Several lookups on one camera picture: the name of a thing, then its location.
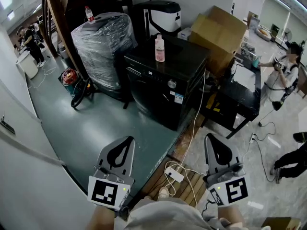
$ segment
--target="power strip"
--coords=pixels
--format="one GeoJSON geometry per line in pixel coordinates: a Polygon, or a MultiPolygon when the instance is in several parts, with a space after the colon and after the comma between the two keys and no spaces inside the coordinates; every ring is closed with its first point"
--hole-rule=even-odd
{"type": "Polygon", "coordinates": [[[250,140],[249,140],[249,143],[253,143],[254,139],[256,138],[256,134],[255,133],[252,133],[251,134],[251,137],[250,137],[250,140]]]}
{"type": "Polygon", "coordinates": [[[175,171],[173,168],[171,167],[167,167],[165,170],[165,174],[168,174],[169,177],[173,178],[175,181],[177,182],[182,182],[184,176],[182,174],[180,174],[179,172],[175,171]]]}

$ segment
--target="shoe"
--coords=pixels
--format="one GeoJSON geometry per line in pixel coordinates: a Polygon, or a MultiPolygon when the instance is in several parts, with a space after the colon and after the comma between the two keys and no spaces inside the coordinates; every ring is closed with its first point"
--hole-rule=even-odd
{"type": "Polygon", "coordinates": [[[282,179],[281,177],[280,177],[280,171],[281,171],[282,169],[277,169],[276,170],[276,184],[280,184],[280,180],[282,179]]]}
{"type": "Polygon", "coordinates": [[[305,143],[307,141],[307,132],[295,133],[293,138],[298,143],[305,143]]]}
{"type": "Polygon", "coordinates": [[[270,169],[270,175],[274,175],[275,173],[276,173],[276,169],[275,169],[275,163],[274,163],[270,169]]]}
{"type": "Polygon", "coordinates": [[[158,196],[158,200],[160,198],[168,198],[169,197],[169,191],[167,187],[161,187],[159,190],[159,196],[158,196]]]}
{"type": "Polygon", "coordinates": [[[43,67],[43,66],[45,65],[45,63],[46,63],[46,61],[44,60],[43,62],[41,62],[41,63],[39,64],[39,67],[43,67]]]}

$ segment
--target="black pants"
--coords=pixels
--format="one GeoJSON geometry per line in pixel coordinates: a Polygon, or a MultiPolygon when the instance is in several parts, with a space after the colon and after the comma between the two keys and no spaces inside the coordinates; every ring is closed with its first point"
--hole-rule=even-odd
{"type": "Polygon", "coordinates": [[[39,46],[33,48],[30,50],[30,55],[36,60],[36,63],[39,64],[40,62],[43,62],[45,59],[43,57],[42,52],[40,51],[39,46]]]}
{"type": "Polygon", "coordinates": [[[275,169],[281,168],[288,164],[297,163],[297,166],[287,169],[281,169],[280,177],[298,177],[307,170],[307,143],[299,149],[283,155],[275,162],[275,169]]]}

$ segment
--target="pink bottle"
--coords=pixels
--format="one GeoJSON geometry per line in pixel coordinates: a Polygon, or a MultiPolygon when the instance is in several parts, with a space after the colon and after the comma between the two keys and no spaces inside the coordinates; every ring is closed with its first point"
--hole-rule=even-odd
{"type": "Polygon", "coordinates": [[[165,61],[164,40],[162,39],[162,35],[159,34],[154,42],[155,42],[155,60],[159,62],[164,62],[165,61]]]}

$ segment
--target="white shirt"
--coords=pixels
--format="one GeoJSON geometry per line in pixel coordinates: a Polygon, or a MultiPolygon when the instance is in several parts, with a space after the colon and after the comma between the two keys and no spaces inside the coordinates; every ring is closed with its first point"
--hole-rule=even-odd
{"type": "MultiPolygon", "coordinates": [[[[294,67],[291,71],[291,67],[294,65],[294,63],[291,63],[289,59],[286,57],[284,59],[280,59],[278,61],[278,64],[284,65],[286,67],[286,71],[284,72],[284,76],[287,80],[287,88],[289,88],[293,82],[297,79],[298,76],[298,67],[294,67]]],[[[271,89],[277,89],[277,90],[284,90],[284,85],[281,81],[280,73],[276,70],[274,70],[268,79],[266,80],[266,85],[269,86],[271,89]]],[[[274,91],[269,90],[269,97],[271,101],[280,101],[283,97],[285,91],[274,91]]]]}
{"type": "Polygon", "coordinates": [[[34,30],[35,30],[35,32],[38,32],[38,31],[39,31],[39,27],[38,27],[38,24],[37,24],[37,23],[34,23],[34,30]]]}
{"type": "Polygon", "coordinates": [[[187,205],[170,201],[158,201],[133,210],[125,230],[252,230],[242,223],[230,224],[227,220],[211,218],[205,221],[201,213],[187,205]]]}

